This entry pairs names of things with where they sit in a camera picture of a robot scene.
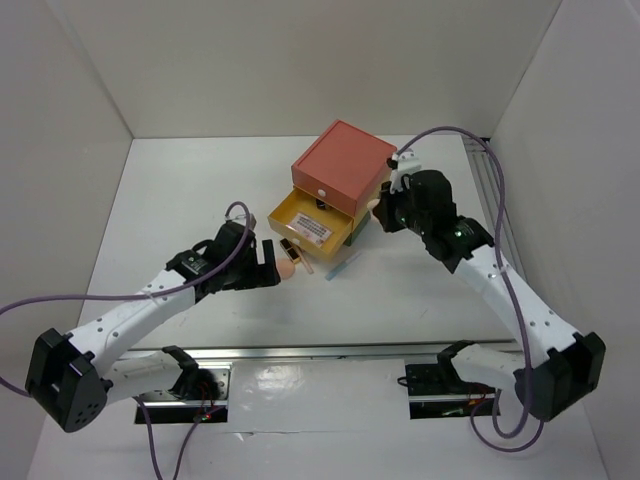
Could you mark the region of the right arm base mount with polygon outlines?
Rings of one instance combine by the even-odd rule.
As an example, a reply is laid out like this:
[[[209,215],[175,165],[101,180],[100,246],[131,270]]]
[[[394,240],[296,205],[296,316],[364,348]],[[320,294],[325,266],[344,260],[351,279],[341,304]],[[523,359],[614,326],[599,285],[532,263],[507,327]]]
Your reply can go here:
[[[482,384],[446,380],[436,364],[406,364],[396,382],[406,389],[411,420],[490,416],[495,390]]]

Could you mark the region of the nail sticker packet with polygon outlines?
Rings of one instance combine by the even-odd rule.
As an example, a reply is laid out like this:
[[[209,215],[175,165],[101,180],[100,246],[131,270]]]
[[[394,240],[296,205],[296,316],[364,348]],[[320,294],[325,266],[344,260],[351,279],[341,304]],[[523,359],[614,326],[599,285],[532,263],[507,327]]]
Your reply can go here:
[[[296,214],[289,226],[317,246],[322,246],[333,234],[328,227],[301,212]]]

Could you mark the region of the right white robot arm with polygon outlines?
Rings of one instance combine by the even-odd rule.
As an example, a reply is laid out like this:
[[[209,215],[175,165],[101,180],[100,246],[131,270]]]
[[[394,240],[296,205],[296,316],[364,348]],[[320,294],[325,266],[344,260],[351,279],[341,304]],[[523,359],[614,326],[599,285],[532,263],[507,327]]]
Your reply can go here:
[[[417,235],[432,258],[482,297],[522,349],[513,355],[458,341],[439,355],[441,388],[457,392],[477,383],[509,392],[542,422],[596,389],[606,352],[602,338],[580,333],[551,311],[510,267],[493,236],[458,213],[442,172],[392,172],[373,214],[386,233]]]

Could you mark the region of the yellow drawer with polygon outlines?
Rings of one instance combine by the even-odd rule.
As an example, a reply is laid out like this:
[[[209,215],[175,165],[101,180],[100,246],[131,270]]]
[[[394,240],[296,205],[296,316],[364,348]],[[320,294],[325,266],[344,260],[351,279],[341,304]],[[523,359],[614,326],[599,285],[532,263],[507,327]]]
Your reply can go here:
[[[330,261],[350,235],[353,218],[336,209],[319,209],[316,199],[294,188],[269,214],[272,230],[322,261]]]

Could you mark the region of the beige makeup sponge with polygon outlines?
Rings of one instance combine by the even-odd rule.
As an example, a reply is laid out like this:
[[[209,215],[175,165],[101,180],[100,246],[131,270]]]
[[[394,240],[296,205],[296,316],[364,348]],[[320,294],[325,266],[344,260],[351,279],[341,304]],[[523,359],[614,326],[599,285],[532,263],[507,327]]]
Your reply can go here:
[[[367,204],[367,208],[370,212],[373,212],[375,207],[378,205],[379,200],[378,199],[373,199],[371,201],[368,202]]]

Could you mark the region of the round pink powder puff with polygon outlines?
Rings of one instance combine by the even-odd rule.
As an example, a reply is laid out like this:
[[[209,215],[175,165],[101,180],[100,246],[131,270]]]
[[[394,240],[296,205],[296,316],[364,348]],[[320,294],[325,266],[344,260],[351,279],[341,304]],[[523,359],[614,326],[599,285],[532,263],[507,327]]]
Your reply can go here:
[[[290,279],[296,271],[295,264],[291,260],[285,258],[279,258],[276,260],[276,268],[282,280]]]

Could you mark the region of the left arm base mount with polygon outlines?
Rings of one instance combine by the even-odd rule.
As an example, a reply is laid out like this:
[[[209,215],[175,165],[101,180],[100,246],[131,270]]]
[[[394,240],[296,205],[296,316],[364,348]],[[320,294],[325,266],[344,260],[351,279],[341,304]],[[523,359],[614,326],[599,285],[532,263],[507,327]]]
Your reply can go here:
[[[228,421],[228,396],[232,367],[229,362],[203,362],[214,383],[201,381],[186,397],[169,391],[156,390],[141,395],[154,425],[190,424],[196,418],[204,424]]]

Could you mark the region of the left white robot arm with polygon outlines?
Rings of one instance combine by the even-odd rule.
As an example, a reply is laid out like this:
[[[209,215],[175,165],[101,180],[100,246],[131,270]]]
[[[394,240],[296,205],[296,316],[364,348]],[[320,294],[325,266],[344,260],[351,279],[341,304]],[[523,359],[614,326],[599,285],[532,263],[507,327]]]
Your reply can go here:
[[[176,254],[138,294],[96,320],[36,340],[25,388],[67,433],[77,432],[108,405],[152,391],[176,399],[215,397],[218,382],[184,349],[165,346],[124,358],[132,346],[205,297],[220,291],[279,284],[274,245],[251,229],[225,222],[214,239]]]

